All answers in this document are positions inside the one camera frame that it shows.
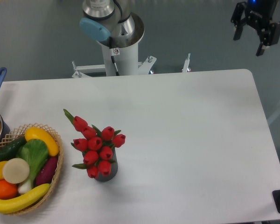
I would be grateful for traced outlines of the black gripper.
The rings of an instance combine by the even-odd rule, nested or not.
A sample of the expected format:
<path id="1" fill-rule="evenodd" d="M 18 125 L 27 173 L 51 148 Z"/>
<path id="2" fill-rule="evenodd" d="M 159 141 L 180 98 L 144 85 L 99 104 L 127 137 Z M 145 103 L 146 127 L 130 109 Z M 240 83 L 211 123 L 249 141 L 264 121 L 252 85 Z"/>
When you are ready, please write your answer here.
<path id="1" fill-rule="evenodd" d="M 231 16 L 231 23 L 235 28 L 233 40 L 239 40 L 243 26 L 248 25 L 255 29 L 259 36 L 260 44 L 256 56 L 263 55 L 266 48 L 277 44 L 280 38 L 280 22 L 273 22 L 276 7 L 276 0 L 247 0 L 237 3 Z"/>

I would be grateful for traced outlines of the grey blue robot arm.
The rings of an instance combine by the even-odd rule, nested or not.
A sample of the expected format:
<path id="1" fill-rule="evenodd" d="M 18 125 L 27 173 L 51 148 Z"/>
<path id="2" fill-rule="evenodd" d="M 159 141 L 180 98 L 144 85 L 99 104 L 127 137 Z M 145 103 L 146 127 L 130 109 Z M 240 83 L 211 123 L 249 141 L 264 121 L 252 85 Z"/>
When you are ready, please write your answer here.
<path id="1" fill-rule="evenodd" d="M 261 56 L 265 49 L 278 43 L 280 21 L 273 21 L 277 0 L 246 0 L 236 4 L 231 17 L 235 33 L 233 40 L 240 39 L 244 26 L 256 30 L 259 47 L 256 56 Z M 128 0 L 85 0 L 82 4 L 84 18 L 80 28 L 90 38 L 98 42 L 118 39 L 115 29 L 132 17 Z"/>

